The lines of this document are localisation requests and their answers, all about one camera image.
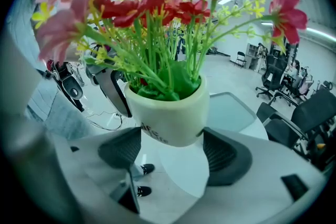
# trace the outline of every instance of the potted plant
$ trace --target potted plant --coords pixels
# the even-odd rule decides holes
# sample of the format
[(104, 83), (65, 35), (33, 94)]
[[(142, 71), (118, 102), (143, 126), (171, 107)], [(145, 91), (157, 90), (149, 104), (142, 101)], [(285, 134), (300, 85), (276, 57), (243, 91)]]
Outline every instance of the potted plant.
[[(296, 44), (297, 28), (307, 25), (305, 13), (295, 9), (299, 0), (272, 0), (268, 15), (262, 14), (265, 0), (245, 0), (241, 7), (218, 11), (219, 0), (36, 1), (41, 3), (40, 11), (33, 15), (39, 20), (36, 38), (44, 45), (40, 59), (63, 62), (72, 43), (82, 61), (124, 72), (129, 82), (125, 96), (134, 118), (145, 133), (173, 146), (192, 144), (206, 124), (209, 94), (200, 70), (214, 42), (226, 35), (258, 36), (252, 27), (240, 29), (251, 22), (271, 20), (273, 36), (260, 37), (265, 42), (273, 40), (284, 50), (283, 36)], [(50, 16), (56, 1), (70, 5)], [(224, 33), (216, 31), (244, 13), (256, 16)], [(181, 36), (186, 59), (175, 61)], [(92, 50), (92, 39), (104, 46)], [(114, 57), (109, 56), (110, 49), (117, 53)]]

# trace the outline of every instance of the shoe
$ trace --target shoe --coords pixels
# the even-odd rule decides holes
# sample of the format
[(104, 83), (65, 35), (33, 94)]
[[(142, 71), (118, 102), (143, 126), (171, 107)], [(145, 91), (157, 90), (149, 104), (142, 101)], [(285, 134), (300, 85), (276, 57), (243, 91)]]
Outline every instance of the shoe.
[(145, 197), (148, 196), (150, 193), (152, 193), (152, 189), (150, 187), (138, 187), (138, 197)]
[(155, 166), (153, 164), (144, 164), (140, 165), (140, 167), (143, 169), (143, 175), (148, 175), (149, 173), (153, 172), (155, 169)]

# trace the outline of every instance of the pot rim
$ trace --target pot rim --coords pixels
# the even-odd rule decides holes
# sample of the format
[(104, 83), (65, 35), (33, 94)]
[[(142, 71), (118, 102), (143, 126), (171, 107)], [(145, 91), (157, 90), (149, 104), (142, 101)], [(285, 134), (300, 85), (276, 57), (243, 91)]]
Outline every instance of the pot rim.
[(159, 108), (164, 108), (164, 109), (177, 109), (179, 107), (184, 108), (186, 106), (189, 106), (191, 104), (193, 104), (197, 99), (201, 98), (204, 93), (208, 94), (206, 92), (206, 79), (204, 75), (200, 75), (201, 77), (201, 84), (199, 85), (198, 89), (189, 97), (182, 99), (182, 100), (178, 100), (178, 101), (161, 101), (161, 100), (153, 100), (153, 99), (149, 99), (143, 96), (140, 96), (138, 94), (136, 94), (135, 92), (133, 92), (130, 89), (130, 83), (128, 82), (125, 86), (125, 96), (126, 96), (126, 100), (128, 98), (133, 99), (135, 102), (143, 105), (143, 106), (147, 106), (147, 107), (153, 107), (156, 109)]

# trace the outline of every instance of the white flower pot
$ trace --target white flower pot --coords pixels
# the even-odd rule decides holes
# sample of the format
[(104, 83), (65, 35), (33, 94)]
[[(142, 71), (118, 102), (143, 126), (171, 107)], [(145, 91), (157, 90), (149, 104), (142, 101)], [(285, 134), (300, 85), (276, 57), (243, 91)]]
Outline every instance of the white flower pot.
[(134, 93), (129, 83), (125, 97), (137, 124), (150, 137), (161, 143), (183, 147), (193, 144), (204, 128), (209, 108), (206, 79), (188, 98), (179, 101), (152, 100)]

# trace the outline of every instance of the floor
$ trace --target floor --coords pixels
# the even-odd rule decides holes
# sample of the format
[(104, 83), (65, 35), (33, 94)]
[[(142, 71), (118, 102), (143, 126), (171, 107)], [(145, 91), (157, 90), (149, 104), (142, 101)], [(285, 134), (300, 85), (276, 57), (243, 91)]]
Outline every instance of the floor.
[[(83, 115), (100, 127), (94, 127), (96, 134), (102, 134), (118, 128), (120, 118), (115, 114), (113, 105), (105, 98), (99, 87), (93, 86), (81, 70), (85, 86), (81, 99), (85, 111)], [(254, 112), (257, 112), (262, 102), (268, 102), (265, 95), (256, 97), (255, 87), (261, 87), (261, 74), (252, 70), (246, 70), (227, 60), (224, 56), (207, 56), (202, 73), (207, 78), (207, 86), (210, 93), (232, 92)], [(277, 100), (272, 105), (276, 110), (290, 118), (293, 106), (289, 107), (284, 100)], [(121, 128), (133, 127), (136, 123), (133, 119), (122, 117)], [(160, 163), (158, 153), (153, 150), (158, 143), (147, 135), (142, 135), (142, 148), (135, 161), (137, 165), (153, 163), (156, 169), (145, 176), (137, 184), (150, 186), (152, 194), (138, 199), (143, 219), (153, 223), (173, 223), (197, 201), (197, 198), (187, 194), (172, 182)]]

